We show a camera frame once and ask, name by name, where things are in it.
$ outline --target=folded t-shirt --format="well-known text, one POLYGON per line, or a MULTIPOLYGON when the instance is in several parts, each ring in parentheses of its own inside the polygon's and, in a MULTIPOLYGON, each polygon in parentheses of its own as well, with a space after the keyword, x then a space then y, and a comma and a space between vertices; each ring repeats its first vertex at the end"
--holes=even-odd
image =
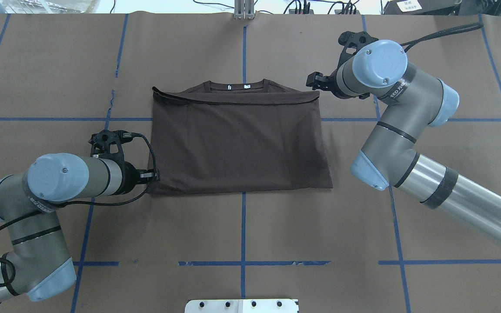
POLYGON ((318 91, 266 79, 153 91, 151 145, 160 181, 151 193, 332 188, 318 91))

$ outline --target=black strap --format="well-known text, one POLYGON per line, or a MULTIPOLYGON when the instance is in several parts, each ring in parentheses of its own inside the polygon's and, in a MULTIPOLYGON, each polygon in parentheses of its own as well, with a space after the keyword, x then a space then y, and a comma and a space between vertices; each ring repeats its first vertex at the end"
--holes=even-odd
POLYGON ((24 236, 22 238, 15 239, 15 240, 11 241, 10 243, 12 243, 12 245, 20 244, 20 243, 23 243, 25 241, 33 240, 34 238, 38 238, 39 236, 44 236, 46 234, 56 232, 58 230, 61 230, 61 225, 58 225, 58 226, 55 226, 52 228, 48 228, 47 230, 42 230, 41 232, 30 234, 30 235, 24 236))
POLYGON ((409 51, 412 46, 415 46, 419 42, 423 42, 426 40, 434 39, 434 38, 440 38, 444 37, 450 34, 458 34, 458 33, 465 33, 465 32, 470 32, 471 30, 478 30, 480 28, 483 28, 484 24, 482 23, 471 23, 467 25, 461 25, 461 26, 455 26, 452 28, 448 28, 447 30, 440 30, 439 32, 432 33, 430 35, 424 36, 422 38, 419 38, 417 40, 409 41, 402 43, 402 46, 407 46, 405 48, 405 52, 409 51))
POLYGON ((411 174, 411 172, 413 171, 413 168, 415 167, 417 162, 419 162, 420 156, 421 156, 421 154, 418 152, 417 152, 417 154, 415 154, 415 158, 413 158, 413 162, 411 162, 411 165, 405 171, 405 174, 403 174, 403 176, 401 177, 401 180, 399 180, 399 182, 397 182, 397 184, 394 185, 395 188, 399 188, 399 186, 401 186, 401 184, 403 182, 405 182, 405 180, 407 180, 407 177, 409 177, 409 174, 411 174))
POLYGON ((434 193, 430 195, 427 200, 421 202, 425 206, 428 206, 431 209, 438 208, 450 195, 454 190, 455 184, 458 181, 459 174, 451 169, 446 168, 446 173, 444 174, 444 178, 434 190, 434 193))
POLYGON ((406 133, 405 131, 402 131, 401 129, 398 129, 397 127, 394 127, 388 123, 384 123, 382 121, 379 121, 378 123, 376 123, 376 125, 378 126, 382 126, 384 127, 385 129, 388 129, 388 130, 391 130, 393 131, 394 133, 397 133, 398 135, 400 135, 401 137, 404 137, 405 139, 408 139, 409 141, 411 141, 412 143, 415 143, 417 142, 417 139, 411 135, 409 135, 408 133, 406 133))
MULTIPOLYGON (((7 259, 7 255, 8 255, 9 252, 7 252, 6 254, 4 254, 2 256, 2 258, 4 259, 7 259)), ((7 274, 7 265, 5 263, 1 263, 1 275, 3 276, 3 281, 7 281, 9 280, 9 275, 7 274)), ((20 293, 18 293, 13 287, 12 285, 7 285, 7 290, 9 291, 9 293, 11 295, 14 295, 15 297, 20 295, 20 293)))

